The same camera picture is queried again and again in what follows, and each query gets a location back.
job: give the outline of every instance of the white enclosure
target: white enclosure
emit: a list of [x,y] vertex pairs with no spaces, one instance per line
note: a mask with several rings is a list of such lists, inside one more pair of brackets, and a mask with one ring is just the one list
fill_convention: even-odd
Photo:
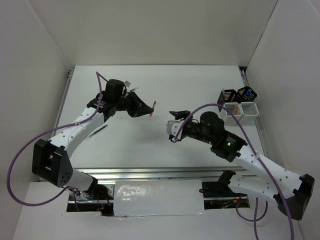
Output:
[[[170,167],[227,168],[225,160],[214,157],[208,160],[211,152],[206,145],[188,140],[182,142],[185,147],[170,145],[167,138],[162,142],[160,137],[167,136],[165,126],[164,132],[160,126],[171,119],[168,113],[164,114],[167,110],[193,110],[202,103],[215,103],[226,85],[236,90],[241,88],[243,83],[237,66],[248,66],[246,75],[258,94],[255,102],[272,159],[293,172],[308,173],[316,178],[304,218],[294,222],[294,230],[296,240],[318,240],[319,12],[318,0],[2,0],[1,239],[255,239],[252,224],[242,221],[234,209],[210,210],[197,216],[101,217],[94,212],[66,213],[67,194],[45,206],[22,208],[10,198],[6,187],[8,167],[16,152],[31,137],[53,127],[58,113],[61,113],[59,124],[78,117],[98,93],[94,72],[100,71],[109,78],[111,69],[115,70],[114,78],[139,86],[137,94],[147,104],[159,102],[154,116],[142,122],[148,132],[152,131],[151,121],[156,122],[159,129],[153,131],[152,136],[144,132],[140,135],[142,139],[134,132],[141,127],[140,121],[130,119],[133,129],[121,127],[111,119],[107,123],[110,127],[94,136],[94,141],[92,138],[84,142],[83,149],[72,156],[76,168],[168,164]],[[132,66],[132,70],[127,66],[120,71],[107,65],[165,66],[149,66],[149,72],[146,69],[140,72],[137,66]],[[193,66],[191,71],[181,66],[180,72],[170,72],[167,65],[219,66]],[[78,71],[73,77],[69,76],[71,85],[65,88],[68,71],[75,66]],[[158,70],[150,77],[155,68],[163,72]],[[167,74],[175,75],[175,81],[167,79]],[[183,74],[190,76],[184,81]],[[148,93],[147,90],[153,88],[164,91],[160,79],[171,87],[170,96]],[[196,96],[186,83],[196,89]],[[68,94],[63,102],[65,89]],[[187,92],[188,99],[180,100],[182,92]],[[128,116],[120,113],[116,118],[124,122]],[[248,125],[245,129],[254,147],[262,152],[255,126]],[[241,135],[236,126],[228,130]],[[123,156],[128,158],[128,152],[116,155],[110,147],[117,150],[118,146],[110,143],[96,155],[89,154],[91,143],[103,148],[101,141],[109,139],[108,134],[116,137],[116,131],[121,136],[129,132],[137,148],[157,144],[168,147],[171,152],[163,153],[164,161],[154,155],[147,156],[151,161],[146,162],[139,158],[138,151],[128,147],[133,154],[124,159]],[[193,146],[206,153],[199,155]],[[112,159],[117,161],[100,156],[106,154],[106,150],[112,152]],[[182,157],[178,152],[183,150],[186,153]],[[34,182],[31,159],[32,146],[17,160],[11,185],[21,200],[26,197],[27,202],[36,203],[49,199],[58,189],[45,182]],[[242,212],[248,218],[253,216],[252,208]],[[258,223],[260,238],[288,239],[287,221],[272,208]]]

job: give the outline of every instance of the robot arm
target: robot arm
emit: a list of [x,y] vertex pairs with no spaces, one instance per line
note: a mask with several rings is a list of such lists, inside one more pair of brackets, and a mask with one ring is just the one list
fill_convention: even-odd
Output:
[[[192,121],[191,117],[186,123],[184,120],[190,114],[189,111],[171,111],[170,113],[175,117],[175,120],[167,123],[167,133],[172,142],[189,137],[211,145],[211,151],[218,157],[255,173],[262,180],[256,181],[227,170],[219,178],[220,183],[234,193],[247,194],[273,203],[286,214],[279,192],[246,141],[225,130],[224,121],[216,113],[207,111],[201,115],[200,122]],[[183,129],[177,135],[183,123]],[[300,176],[277,165],[262,154],[258,153],[258,155],[280,186],[291,217],[301,220],[312,195],[315,179],[308,174]]]
[[117,111],[127,111],[129,116],[136,118],[154,110],[136,93],[127,92],[125,84],[116,79],[110,79],[106,83],[97,113],[90,120],[83,122],[97,110],[98,102],[99,94],[87,104],[74,121],[74,126],[64,129],[48,141],[40,139],[34,144],[32,172],[35,175],[59,188],[77,188],[89,197],[96,196],[97,192],[102,190],[103,186],[98,185],[96,178],[73,169],[70,162],[73,152],[93,130],[101,127]]

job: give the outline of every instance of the small box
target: small box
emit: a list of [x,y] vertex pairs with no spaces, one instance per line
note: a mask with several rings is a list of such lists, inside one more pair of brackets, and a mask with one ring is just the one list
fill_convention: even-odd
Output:
[[[241,120],[242,115],[244,114],[242,108],[239,103],[237,102],[226,102],[223,105],[229,112],[233,113],[233,115],[238,119]],[[225,110],[222,109],[220,112],[220,118],[224,121],[225,126],[234,126],[237,125],[237,122],[234,118]]]
[[235,102],[243,103],[243,102],[253,102],[258,95],[256,92],[249,86],[245,86],[240,88],[236,93]]
[[240,103],[243,116],[240,119],[240,123],[243,125],[251,124],[259,115],[257,105],[253,101]]
[[225,103],[237,102],[236,96],[237,96],[237,92],[235,90],[226,89],[224,90],[224,94],[222,91],[220,92],[218,101],[216,101],[216,103],[223,106]]

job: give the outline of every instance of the purple cable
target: purple cable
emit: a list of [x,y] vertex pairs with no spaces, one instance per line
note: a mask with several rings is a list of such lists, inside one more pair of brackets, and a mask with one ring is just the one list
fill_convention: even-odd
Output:
[[14,164],[17,160],[17,158],[19,157],[19,155],[23,152],[23,150],[25,150],[32,142],[34,142],[35,140],[37,140],[38,138],[41,138],[42,136],[48,134],[48,133],[51,133],[51,132],[54,132],[56,130],[60,130],[60,129],[65,129],[65,128],[69,128],[69,127],[73,127],[77,124],[84,124],[88,121],[90,121],[95,115],[96,113],[98,112],[99,108],[100,108],[100,104],[101,104],[101,100],[102,100],[102,86],[101,86],[101,80],[100,78],[106,80],[103,76],[100,75],[100,73],[98,73],[97,71],[95,72],[96,76],[97,76],[97,79],[98,79],[98,83],[99,83],[99,100],[98,100],[98,104],[97,104],[97,107],[96,107],[96,110],[94,111],[94,113],[89,116],[88,118],[80,121],[79,123],[70,123],[70,124],[66,124],[66,125],[63,125],[63,126],[58,126],[58,127],[55,127],[55,128],[52,128],[50,130],[47,130],[47,131],[44,131],[43,133],[40,133],[39,135],[33,137],[31,140],[29,140],[25,145],[23,145],[23,147],[16,153],[16,155],[14,156],[10,166],[9,166],[9,169],[8,169],[8,173],[7,173],[7,176],[6,176],[6,188],[10,194],[10,196],[12,197],[13,200],[15,200],[18,204],[21,204],[21,205],[24,205],[24,206],[28,206],[28,207],[37,207],[37,206],[42,206],[42,205],[45,205],[47,203],[50,203],[52,202],[53,200],[55,200],[56,198],[58,198],[65,190],[67,190],[69,187],[64,187],[63,190],[58,193],[58,195],[54,196],[53,198],[47,200],[47,201],[44,201],[44,202],[40,202],[40,203],[28,203],[28,202],[24,202],[24,201],[21,201],[20,199],[18,199],[15,194],[12,192],[12,189],[11,189],[11,185],[10,185],[10,177],[11,177],[11,172],[12,172],[12,169],[14,167]]
[[74,189],[74,188],[71,188],[71,191],[72,191],[72,193],[73,193],[73,199],[74,199],[75,209],[76,209],[77,212],[79,212],[75,189]]
[[176,134],[176,137],[175,139],[177,139],[177,136],[179,136],[180,132],[182,131],[182,129],[184,128],[185,124],[188,122],[188,120],[196,113],[198,112],[199,110],[203,109],[203,108],[206,108],[206,107],[221,107],[223,108],[224,110],[227,111],[227,113],[229,113],[229,115],[232,116],[232,118],[235,120],[236,124],[239,126],[239,128],[241,129],[247,143],[249,144],[249,147],[251,148],[251,151],[253,153],[254,156],[257,157],[257,160],[259,161],[259,163],[263,166],[263,168],[265,169],[265,171],[268,173],[269,177],[271,178],[273,184],[275,185],[276,189],[278,190],[279,192],[279,195],[281,197],[281,200],[283,202],[283,206],[284,206],[284,209],[286,211],[286,215],[288,217],[288,220],[289,220],[289,225],[290,225],[290,234],[291,234],[291,240],[295,240],[295,231],[294,231],[294,223],[291,219],[291,213],[290,213],[290,210],[289,210],[289,207],[288,207],[288,204],[287,204],[287,201],[286,201],[286,198],[283,194],[283,192],[281,191],[281,188],[280,186],[278,185],[276,179],[274,178],[274,176],[272,175],[272,173],[270,172],[270,170],[268,169],[268,167],[265,165],[265,163],[261,160],[260,157],[257,156],[257,152],[254,148],[254,146],[252,145],[246,131],[244,130],[243,126],[241,125],[241,123],[239,122],[239,120],[235,117],[235,115],[230,112],[228,109],[226,109],[224,106],[220,105],[220,104],[217,104],[217,103],[208,103],[208,104],[205,104],[205,105],[202,105],[200,107],[198,107],[196,110],[194,110],[193,112],[191,112],[189,114],[189,116],[186,117],[186,119],[183,121],[182,125],[180,126],[177,134]]
[[[241,203],[242,201],[239,201],[239,202],[236,204],[236,206],[235,206],[235,211],[236,211],[236,213],[239,215],[240,218],[242,218],[243,220],[246,220],[246,221],[248,221],[248,222],[252,222],[252,223],[253,223],[253,222],[255,221],[254,219],[246,218],[246,217],[244,217],[244,216],[242,216],[242,215],[240,214],[240,212],[239,212],[239,205],[240,205],[240,203]],[[267,214],[267,211],[268,211],[268,202],[265,201],[264,213],[262,214],[261,217],[257,218],[256,221],[258,222],[258,221],[260,221],[261,219],[263,219],[263,218],[265,217],[265,215]]]
[[259,240],[258,231],[257,231],[257,214],[258,214],[258,198],[255,198],[255,208],[254,208],[254,215],[253,215],[253,230],[255,239]]

